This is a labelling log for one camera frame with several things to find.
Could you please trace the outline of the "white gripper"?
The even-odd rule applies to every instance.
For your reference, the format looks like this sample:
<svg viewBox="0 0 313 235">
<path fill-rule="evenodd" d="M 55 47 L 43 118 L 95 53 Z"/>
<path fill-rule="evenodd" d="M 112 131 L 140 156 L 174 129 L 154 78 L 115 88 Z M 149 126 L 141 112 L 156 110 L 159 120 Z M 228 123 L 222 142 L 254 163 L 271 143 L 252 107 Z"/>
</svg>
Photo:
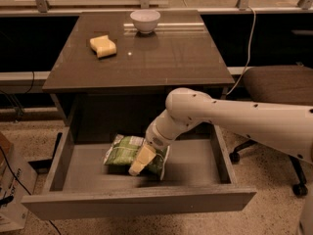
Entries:
<svg viewBox="0 0 313 235">
<path fill-rule="evenodd" d="M 170 140 L 166 139 L 158 132 L 154 122 L 148 126 L 145 139 L 148 144 L 144 144 L 139 149 L 128 170 L 129 174 L 132 176 L 137 176 L 154 159 L 157 154 L 156 150 L 163 150 L 170 145 Z"/>
</svg>

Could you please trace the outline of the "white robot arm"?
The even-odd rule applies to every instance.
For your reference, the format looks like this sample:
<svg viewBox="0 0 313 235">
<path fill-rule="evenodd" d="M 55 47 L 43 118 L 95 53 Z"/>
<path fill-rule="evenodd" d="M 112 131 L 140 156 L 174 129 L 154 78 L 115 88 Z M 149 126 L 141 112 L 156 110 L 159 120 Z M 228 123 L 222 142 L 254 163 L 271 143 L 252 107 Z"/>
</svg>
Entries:
<svg viewBox="0 0 313 235">
<path fill-rule="evenodd" d="M 152 113 L 152 101 L 141 104 L 138 114 L 148 114 L 148 150 L 163 149 L 177 137 L 203 122 L 271 147 L 294 159 L 313 162 L 313 115 L 310 106 L 223 101 L 187 88 L 171 91 L 165 110 Z"/>
</svg>

